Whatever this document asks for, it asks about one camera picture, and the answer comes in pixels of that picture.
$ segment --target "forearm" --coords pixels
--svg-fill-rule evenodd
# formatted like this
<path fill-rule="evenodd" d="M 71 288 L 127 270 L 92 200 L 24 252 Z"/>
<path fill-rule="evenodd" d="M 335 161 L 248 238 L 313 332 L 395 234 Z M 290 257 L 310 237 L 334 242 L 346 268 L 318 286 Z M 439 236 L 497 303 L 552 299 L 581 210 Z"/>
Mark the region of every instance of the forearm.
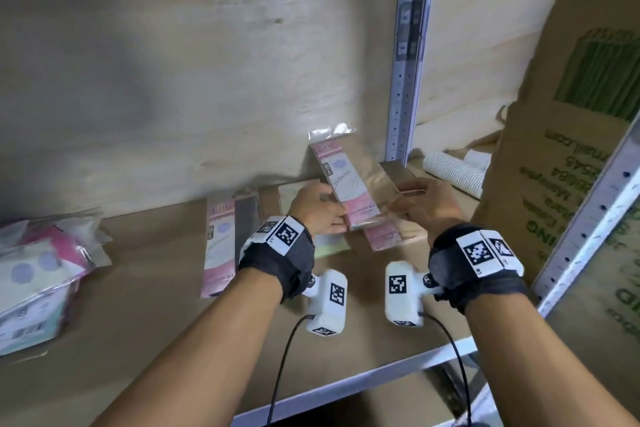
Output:
<path fill-rule="evenodd" d="M 241 270 L 93 426 L 228 426 L 281 298 L 276 277 Z"/>
<path fill-rule="evenodd" d="M 482 295 L 465 315 L 505 425 L 639 425 L 524 295 Z"/>

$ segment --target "person's left hand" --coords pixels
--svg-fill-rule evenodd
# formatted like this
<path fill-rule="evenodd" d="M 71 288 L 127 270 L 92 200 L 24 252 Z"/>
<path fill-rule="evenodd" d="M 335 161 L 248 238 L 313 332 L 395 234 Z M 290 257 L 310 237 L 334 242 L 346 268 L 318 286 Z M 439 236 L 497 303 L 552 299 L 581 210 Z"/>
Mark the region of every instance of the person's left hand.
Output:
<path fill-rule="evenodd" d="M 340 203 L 320 199 L 321 194 L 332 192 L 328 184 L 311 183 L 300 189 L 291 203 L 289 215 L 305 225 L 312 237 L 347 231 L 343 218 L 347 208 Z"/>

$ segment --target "hand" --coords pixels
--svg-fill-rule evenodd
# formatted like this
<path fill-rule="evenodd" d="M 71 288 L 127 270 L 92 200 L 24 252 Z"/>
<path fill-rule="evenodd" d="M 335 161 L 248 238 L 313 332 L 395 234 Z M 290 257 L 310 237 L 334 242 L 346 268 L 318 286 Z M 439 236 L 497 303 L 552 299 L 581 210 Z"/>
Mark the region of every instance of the hand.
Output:
<path fill-rule="evenodd" d="M 465 218 L 453 194 L 451 184 L 436 179 L 416 179 L 398 186 L 400 191 L 422 189 L 425 192 L 419 196 L 401 196 L 389 204 L 389 211 L 406 214 L 411 221 L 415 221 L 427 230 L 428 241 L 433 241 L 442 232 L 458 223 L 464 223 Z"/>
<path fill-rule="evenodd" d="M 312 237 L 347 231 L 342 217 L 347 213 L 347 208 L 340 203 L 320 199 L 321 194 L 332 192 L 328 184 L 311 183 L 300 189 L 291 203 L 289 215 L 305 225 Z"/>

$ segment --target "white ribbed tube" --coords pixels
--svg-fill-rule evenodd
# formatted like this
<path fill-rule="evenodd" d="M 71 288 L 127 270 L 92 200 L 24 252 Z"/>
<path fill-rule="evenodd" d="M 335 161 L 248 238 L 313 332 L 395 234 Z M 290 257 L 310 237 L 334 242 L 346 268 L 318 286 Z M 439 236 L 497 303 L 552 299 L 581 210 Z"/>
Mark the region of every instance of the white ribbed tube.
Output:
<path fill-rule="evenodd" d="M 422 161 L 422 168 L 440 179 L 480 199 L 484 172 L 444 152 L 431 152 Z"/>

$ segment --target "black cable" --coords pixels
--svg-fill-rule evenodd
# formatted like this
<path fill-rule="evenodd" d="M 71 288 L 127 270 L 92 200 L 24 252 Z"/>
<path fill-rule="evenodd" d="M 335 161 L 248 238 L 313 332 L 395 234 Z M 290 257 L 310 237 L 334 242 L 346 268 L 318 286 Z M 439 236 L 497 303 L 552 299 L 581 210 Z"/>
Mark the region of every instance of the black cable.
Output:
<path fill-rule="evenodd" d="M 453 346 L 453 350 L 456 352 L 456 356 L 458 357 L 458 364 L 460 365 L 460 371 L 462 372 L 462 380 L 465 383 L 465 395 L 467 396 L 467 425 L 471 425 L 471 395 L 469 395 L 469 382 L 467 381 L 467 374 L 465 373 L 465 366 L 462 364 L 462 358 L 460 358 L 460 353 L 458 352 L 458 348 L 456 347 L 456 342 L 453 341 L 451 334 L 447 331 L 444 324 L 442 324 L 438 319 L 434 318 L 431 314 L 427 314 L 426 312 L 419 312 L 418 316 L 422 316 L 423 318 L 429 318 L 434 323 L 442 328 L 444 334 L 447 335 L 449 342 Z"/>
<path fill-rule="evenodd" d="M 296 325 L 293 326 L 293 330 L 291 332 L 291 336 L 289 336 L 289 340 L 287 341 L 287 345 L 284 348 L 284 354 L 282 355 L 282 361 L 280 362 L 280 369 L 278 370 L 278 377 L 276 378 L 276 386 L 273 388 L 273 397 L 271 397 L 271 406 L 269 407 L 269 416 L 267 417 L 267 427 L 269 427 L 271 425 L 271 418 L 273 417 L 273 409 L 276 407 L 276 397 L 278 395 L 278 386 L 280 385 L 280 377 L 282 377 L 282 370 L 284 368 L 284 361 L 287 359 L 287 353 L 289 352 L 289 346 L 291 346 L 291 341 L 293 339 L 293 335 L 298 330 L 298 327 L 300 326 L 300 324 L 302 324 L 307 319 L 313 319 L 313 318 L 315 318 L 315 316 L 313 316 L 312 314 L 307 314 L 303 318 L 300 318 L 300 320 L 296 323 Z"/>

